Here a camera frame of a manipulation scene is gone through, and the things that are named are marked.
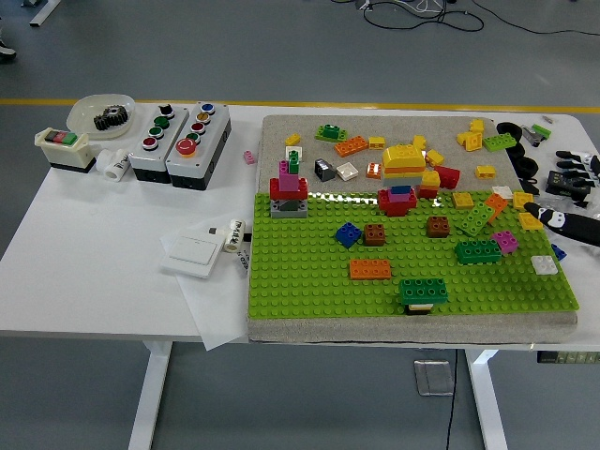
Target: green lego brick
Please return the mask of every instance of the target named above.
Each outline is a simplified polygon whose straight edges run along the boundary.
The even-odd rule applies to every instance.
[[[546,139],[549,139],[550,138],[550,134],[552,134],[552,131],[550,131],[547,128],[541,127],[539,125],[533,125],[532,128],[533,128],[533,131],[535,131],[537,134],[541,134]]]
[[[458,225],[458,228],[470,237],[475,237],[486,226],[489,218],[491,218],[494,213],[494,208],[487,206],[483,202],[478,202],[475,207],[470,210],[469,215],[465,217],[460,225]]]
[[[486,147],[486,149],[490,152],[514,147],[515,145],[517,145],[517,141],[515,141],[515,138],[513,138],[510,133],[484,138],[484,147]]]
[[[441,278],[403,279],[400,281],[402,305],[428,305],[448,301],[448,291]]]
[[[489,192],[470,192],[482,203]],[[559,264],[559,273],[535,274],[531,256],[554,255],[543,231],[525,232],[518,210],[505,208],[485,238],[510,230],[519,249],[494,264],[462,265],[455,248],[465,240],[458,230],[468,210],[457,210],[451,192],[433,201],[419,200],[405,217],[386,217],[375,193],[308,196],[308,218],[270,217],[270,199],[257,194],[252,230],[252,264],[248,316],[259,319],[403,316],[400,282],[412,278],[442,278],[448,301],[436,304],[431,315],[507,314],[571,311],[578,303]],[[450,234],[445,239],[427,236],[429,216],[446,216]],[[350,249],[339,244],[336,230],[346,222],[359,229],[367,224],[385,227],[386,244],[367,247],[358,242]],[[350,259],[387,259],[389,280],[351,280]]]
[[[459,242],[455,250],[461,264],[497,263],[503,256],[493,239]]]
[[[333,125],[321,125],[317,129],[315,139],[327,141],[329,143],[343,143],[348,139],[348,132]]]

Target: green button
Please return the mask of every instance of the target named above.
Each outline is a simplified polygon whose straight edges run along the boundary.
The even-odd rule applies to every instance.
[[[167,129],[169,127],[169,119],[163,116],[159,116],[154,119],[154,125],[157,127],[161,127],[162,129]]]
[[[63,138],[64,145],[72,145],[77,141],[77,135],[75,133],[67,133],[67,136]]]

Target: red button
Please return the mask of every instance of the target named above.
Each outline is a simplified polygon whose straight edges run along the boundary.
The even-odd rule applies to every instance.
[[[196,151],[196,143],[190,138],[185,138],[178,141],[175,148],[181,156],[187,157]]]

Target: white lego brick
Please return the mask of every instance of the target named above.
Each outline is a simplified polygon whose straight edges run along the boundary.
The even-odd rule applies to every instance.
[[[225,236],[220,234],[184,229],[161,265],[174,272],[208,278],[224,242]]]
[[[287,145],[285,147],[285,160],[290,160],[290,152],[296,151],[298,152],[298,161],[302,162],[302,147],[298,147],[295,145]]]
[[[508,186],[492,186],[491,190],[505,200],[513,200],[513,191]]]
[[[352,180],[358,176],[358,171],[350,162],[338,166],[336,171],[339,177],[344,181]]]
[[[532,256],[532,264],[536,275],[555,275],[559,273],[551,256]]]

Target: white table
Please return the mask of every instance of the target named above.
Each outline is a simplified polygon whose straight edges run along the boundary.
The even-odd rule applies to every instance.
[[[154,108],[138,104],[131,129],[104,146],[128,148],[137,143]],[[51,169],[0,262],[0,284],[9,293],[0,299],[0,334],[143,340],[151,357],[130,448],[150,447],[171,342],[202,340],[176,278],[160,269],[164,250],[159,239],[198,222],[208,223],[210,218],[251,219],[256,166],[247,166],[242,154],[251,150],[256,155],[262,120],[270,114],[471,115],[497,122],[543,124],[540,114],[508,112],[231,106],[232,134],[206,191],[139,182],[131,171],[114,184],[95,171]],[[595,153],[577,119],[552,118],[550,141],[537,149],[524,143],[540,165],[541,188],[545,174],[554,167],[556,150]],[[562,344],[524,342],[500,346],[500,350],[600,351],[600,305],[594,294],[600,291],[598,253],[566,239],[558,242],[569,255],[562,268],[580,304],[577,331]],[[208,283],[220,281],[216,276]],[[241,315],[235,318],[238,323],[245,322],[243,285],[236,283],[240,287],[229,298],[234,310],[241,311],[236,313]],[[506,448],[487,366],[498,349],[489,351],[469,343],[436,347],[467,349],[487,448]]]

